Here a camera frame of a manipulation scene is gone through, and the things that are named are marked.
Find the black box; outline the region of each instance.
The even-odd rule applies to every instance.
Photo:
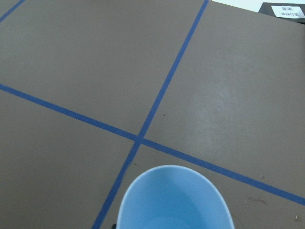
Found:
[[[270,16],[275,16],[275,13],[273,12],[271,6],[299,6],[303,13],[305,14],[305,4],[291,4],[291,3],[269,3],[269,2],[263,2],[261,8],[259,9],[259,13],[267,14]],[[294,21],[298,22],[301,24],[305,24],[305,19],[304,18],[298,18],[298,19],[293,19],[293,18],[282,18],[286,19],[289,21]]]

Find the light blue object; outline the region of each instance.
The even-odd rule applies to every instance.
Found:
[[[196,171],[159,166],[138,176],[123,198],[117,229],[234,229],[216,187]]]

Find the gray tile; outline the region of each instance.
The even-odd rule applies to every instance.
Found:
[[[0,228],[91,228],[132,142],[0,91]]]
[[[160,165],[181,165],[189,167],[207,177],[217,187],[225,199],[233,216],[236,229],[302,229],[305,227],[305,208],[302,205],[232,180],[146,146],[141,146],[132,165],[128,168],[122,186],[102,225],[102,229],[110,229],[112,224],[116,222],[121,200],[132,181],[142,172]],[[299,218],[302,219],[302,221],[295,222],[295,215],[299,215]]]
[[[0,25],[0,82],[138,134],[201,4],[26,1]]]
[[[304,40],[210,2],[146,138],[304,197]]]
[[[12,8],[19,0],[1,0],[0,1],[0,17]]]

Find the blue tape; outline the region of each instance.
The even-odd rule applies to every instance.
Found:
[[[187,34],[183,44],[182,44],[182,46],[181,46],[181,49],[178,52],[178,55],[177,55],[173,65],[172,65],[171,69],[168,72],[168,75],[167,75],[167,77],[166,77],[166,79],[165,79],[165,81],[164,81],[164,83],[163,83],[163,85],[162,85],[158,95],[157,95],[157,98],[154,101],[154,103],[153,103],[153,105],[151,107],[151,110],[149,111],[149,113],[148,113],[148,115],[146,117],[146,120],[145,120],[145,122],[144,122],[144,124],[143,124],[143,126],[142,126],[142,128],[140,130],[139,137],[141,137],[141,138],[145,137],[145,134],[146,134],[146,132],[147,132],[147,130],[148,130],[152,120],[153,120],[154,115],[156,114],[156,111],[157,111],[157,109],[158,109],[158,107],[159,107],[159,105],[161,103],[161,100],[163,99],[164,94],[165,94],[165,92],[166,92],[166,90],[167,90],[167,88],[168,88],[168,86],[169,86],[169,84],[170,84],[170,82],[171,82],[171,80],[173,78],[173,75],[175,74],[175,72],[177,70],[177,67],[178,67],[178,65],[179,65],[179,63],[180,63],[180,61],[181,61],[181,59],[183,57],[183,54],[184,54],[188,44],[190,43],[190,40],[191,40],[191,38],[192,38],[192,36],[193,36],[193,34],[195,32],[195,29],[196,29],[196,27],[197,27],[197,25],[199,23],[199,20],[200,20],[202,14],[203,14],[203,12],[204,12],[208,2],[209,2],[208,0],[205,0],[204,3],[202,4],[202,6],[201,6],[201,8],[200,8],[200,10],[199,10],[199,12],[198,12],[198,14],[197,14],[193,24],[192,24],[192,26],[191,26],[191,28],[190,28],[190,30],[189,30],[189,32],[188,32],[188,34]]]
[[[101,211],[99,212],[93,226],[92,226],[92,229],[99,229],[100,226],[102,225],[106,215],[107,215],[107,212],[108,210],[110,209],[110,206],[121,186],[121,183],[122,183],[122,179],[124,177],[124,174],[128,168],[128,166],[131,164],[131,162],[133,161],[139,147],[140,147],[140,142],[134,142],[133,146],[132,146],[132,149],[130,150],[130,153],[128,154],[127,156],[127,159],[125,160],[124,162],[124,165],[122,166],[122,169],[120,170],[120,173],[119,175],[117,176],[103,206],[102,206],[102,209]]]
[[[257,180],[251,179],[249,177],[243,176],[241,174],[235,173],[235,172],[233,172],[231,170],[228,170],[226,168],[222,168],[222,167],[214,165],[212,163],[200,160],[200,159],[198,159],[196,157],[187,155],[185,153],[182,153],[180,151],[171,149],[169,147],[163,146],[161,144],[155,143],[155,142],[147,140],[147,139],[143,139],[142,140],[142,144],[146,145],[148,147],[154,148],[156,150],[159,150],[159,151],[161,151],[163,153],[166,153],[166,154],[175,156],[177,158],[180,158],[180,159],[182,159],[184,161],[188,161],[190,163],[193,163],[195,165],[201,166],[203,168],[207,168],[207,169],[209,169],[209,170],[211,170],[213,172],[222,174],[222,175],[224,175],[226,177],[232,178],[234,180],[238,180],[238,181],[243,182],[245,184],[248,184],[248,185],[251,185],[253,187],[259,188],[261,190],[264,190],[266,192],[272,193],[272,194],[277,195],[279,197],[291,200],[291,201],[293,201],[295,203],[298,203],[298,204],[301,204],[301,205],[305,205],[305,198],[303,198],[303,197],[297,196],[297,195],[292,194],[290,192],[286,192],[284,190],[281,190],[279,188],[273,187],[271,185],[267,185],[267,184],[262,183],[260,181],[257,181]]]
[[[25,0],[20,0],[19,2],[16,3],[12,8],[10,8],[5,14],[3,14],[0,17],[0,22],[2,22],[4,19],[6,19],[11,13],[14,12],[15,9],[17,9]]]
[[[128,138],[128,139],[130,139],[132,141],[136,141],[136,140],[139,139],[137,135],[131,134],[131,133],[127,132],[127,131],[121,130],[121,129],[116,128],[114,126],[102,123],[102,122],[97,121],[97,120],[95,120],[93,118],[89,118],[87,116],[84,116],[82,114],[76,113],[76,112],[71,111],[71,110],[68,110],[68,109],[63,108],[61,106],[57,106],[55,104],[51,104],[51,103],[49,103],[47,101],[44,101],[44,100],[39,99],[39,98],[36,98],[36,97],[34,97],[32,95],[29,95],[29,94],[25,94],[23,92],[20,92],[20,91],[18,91],[16,89],[10,88],[10,87],[5,86],[3,84],[0,84],[0,89],[5,91],[5,92],[8,92],[10,94],[16,95],[16,96],[18,96],[20,98],[23,98],[23,99],[26,99],[28,101],[31,101],[33,103],[36,103],[36,104],[39,104],[41,106],[47,107],[47,108],[49,108],[49,109],[51,109],[53,111],[57,111],[59,113],[62,113],[64,115],[70,116],[70,117],[75,118],[75,119],[78,119],[80,121],[83,121],[83,122],[88,123],[90,125],[96,126],[96,127],[101,128],[103,130],[107,130],[107,131],[112,132],[114,134],[117,134],[119,136]]]

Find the white label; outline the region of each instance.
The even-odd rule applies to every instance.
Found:
[[[305,18],[299,6],[271,6],[278,18]]]

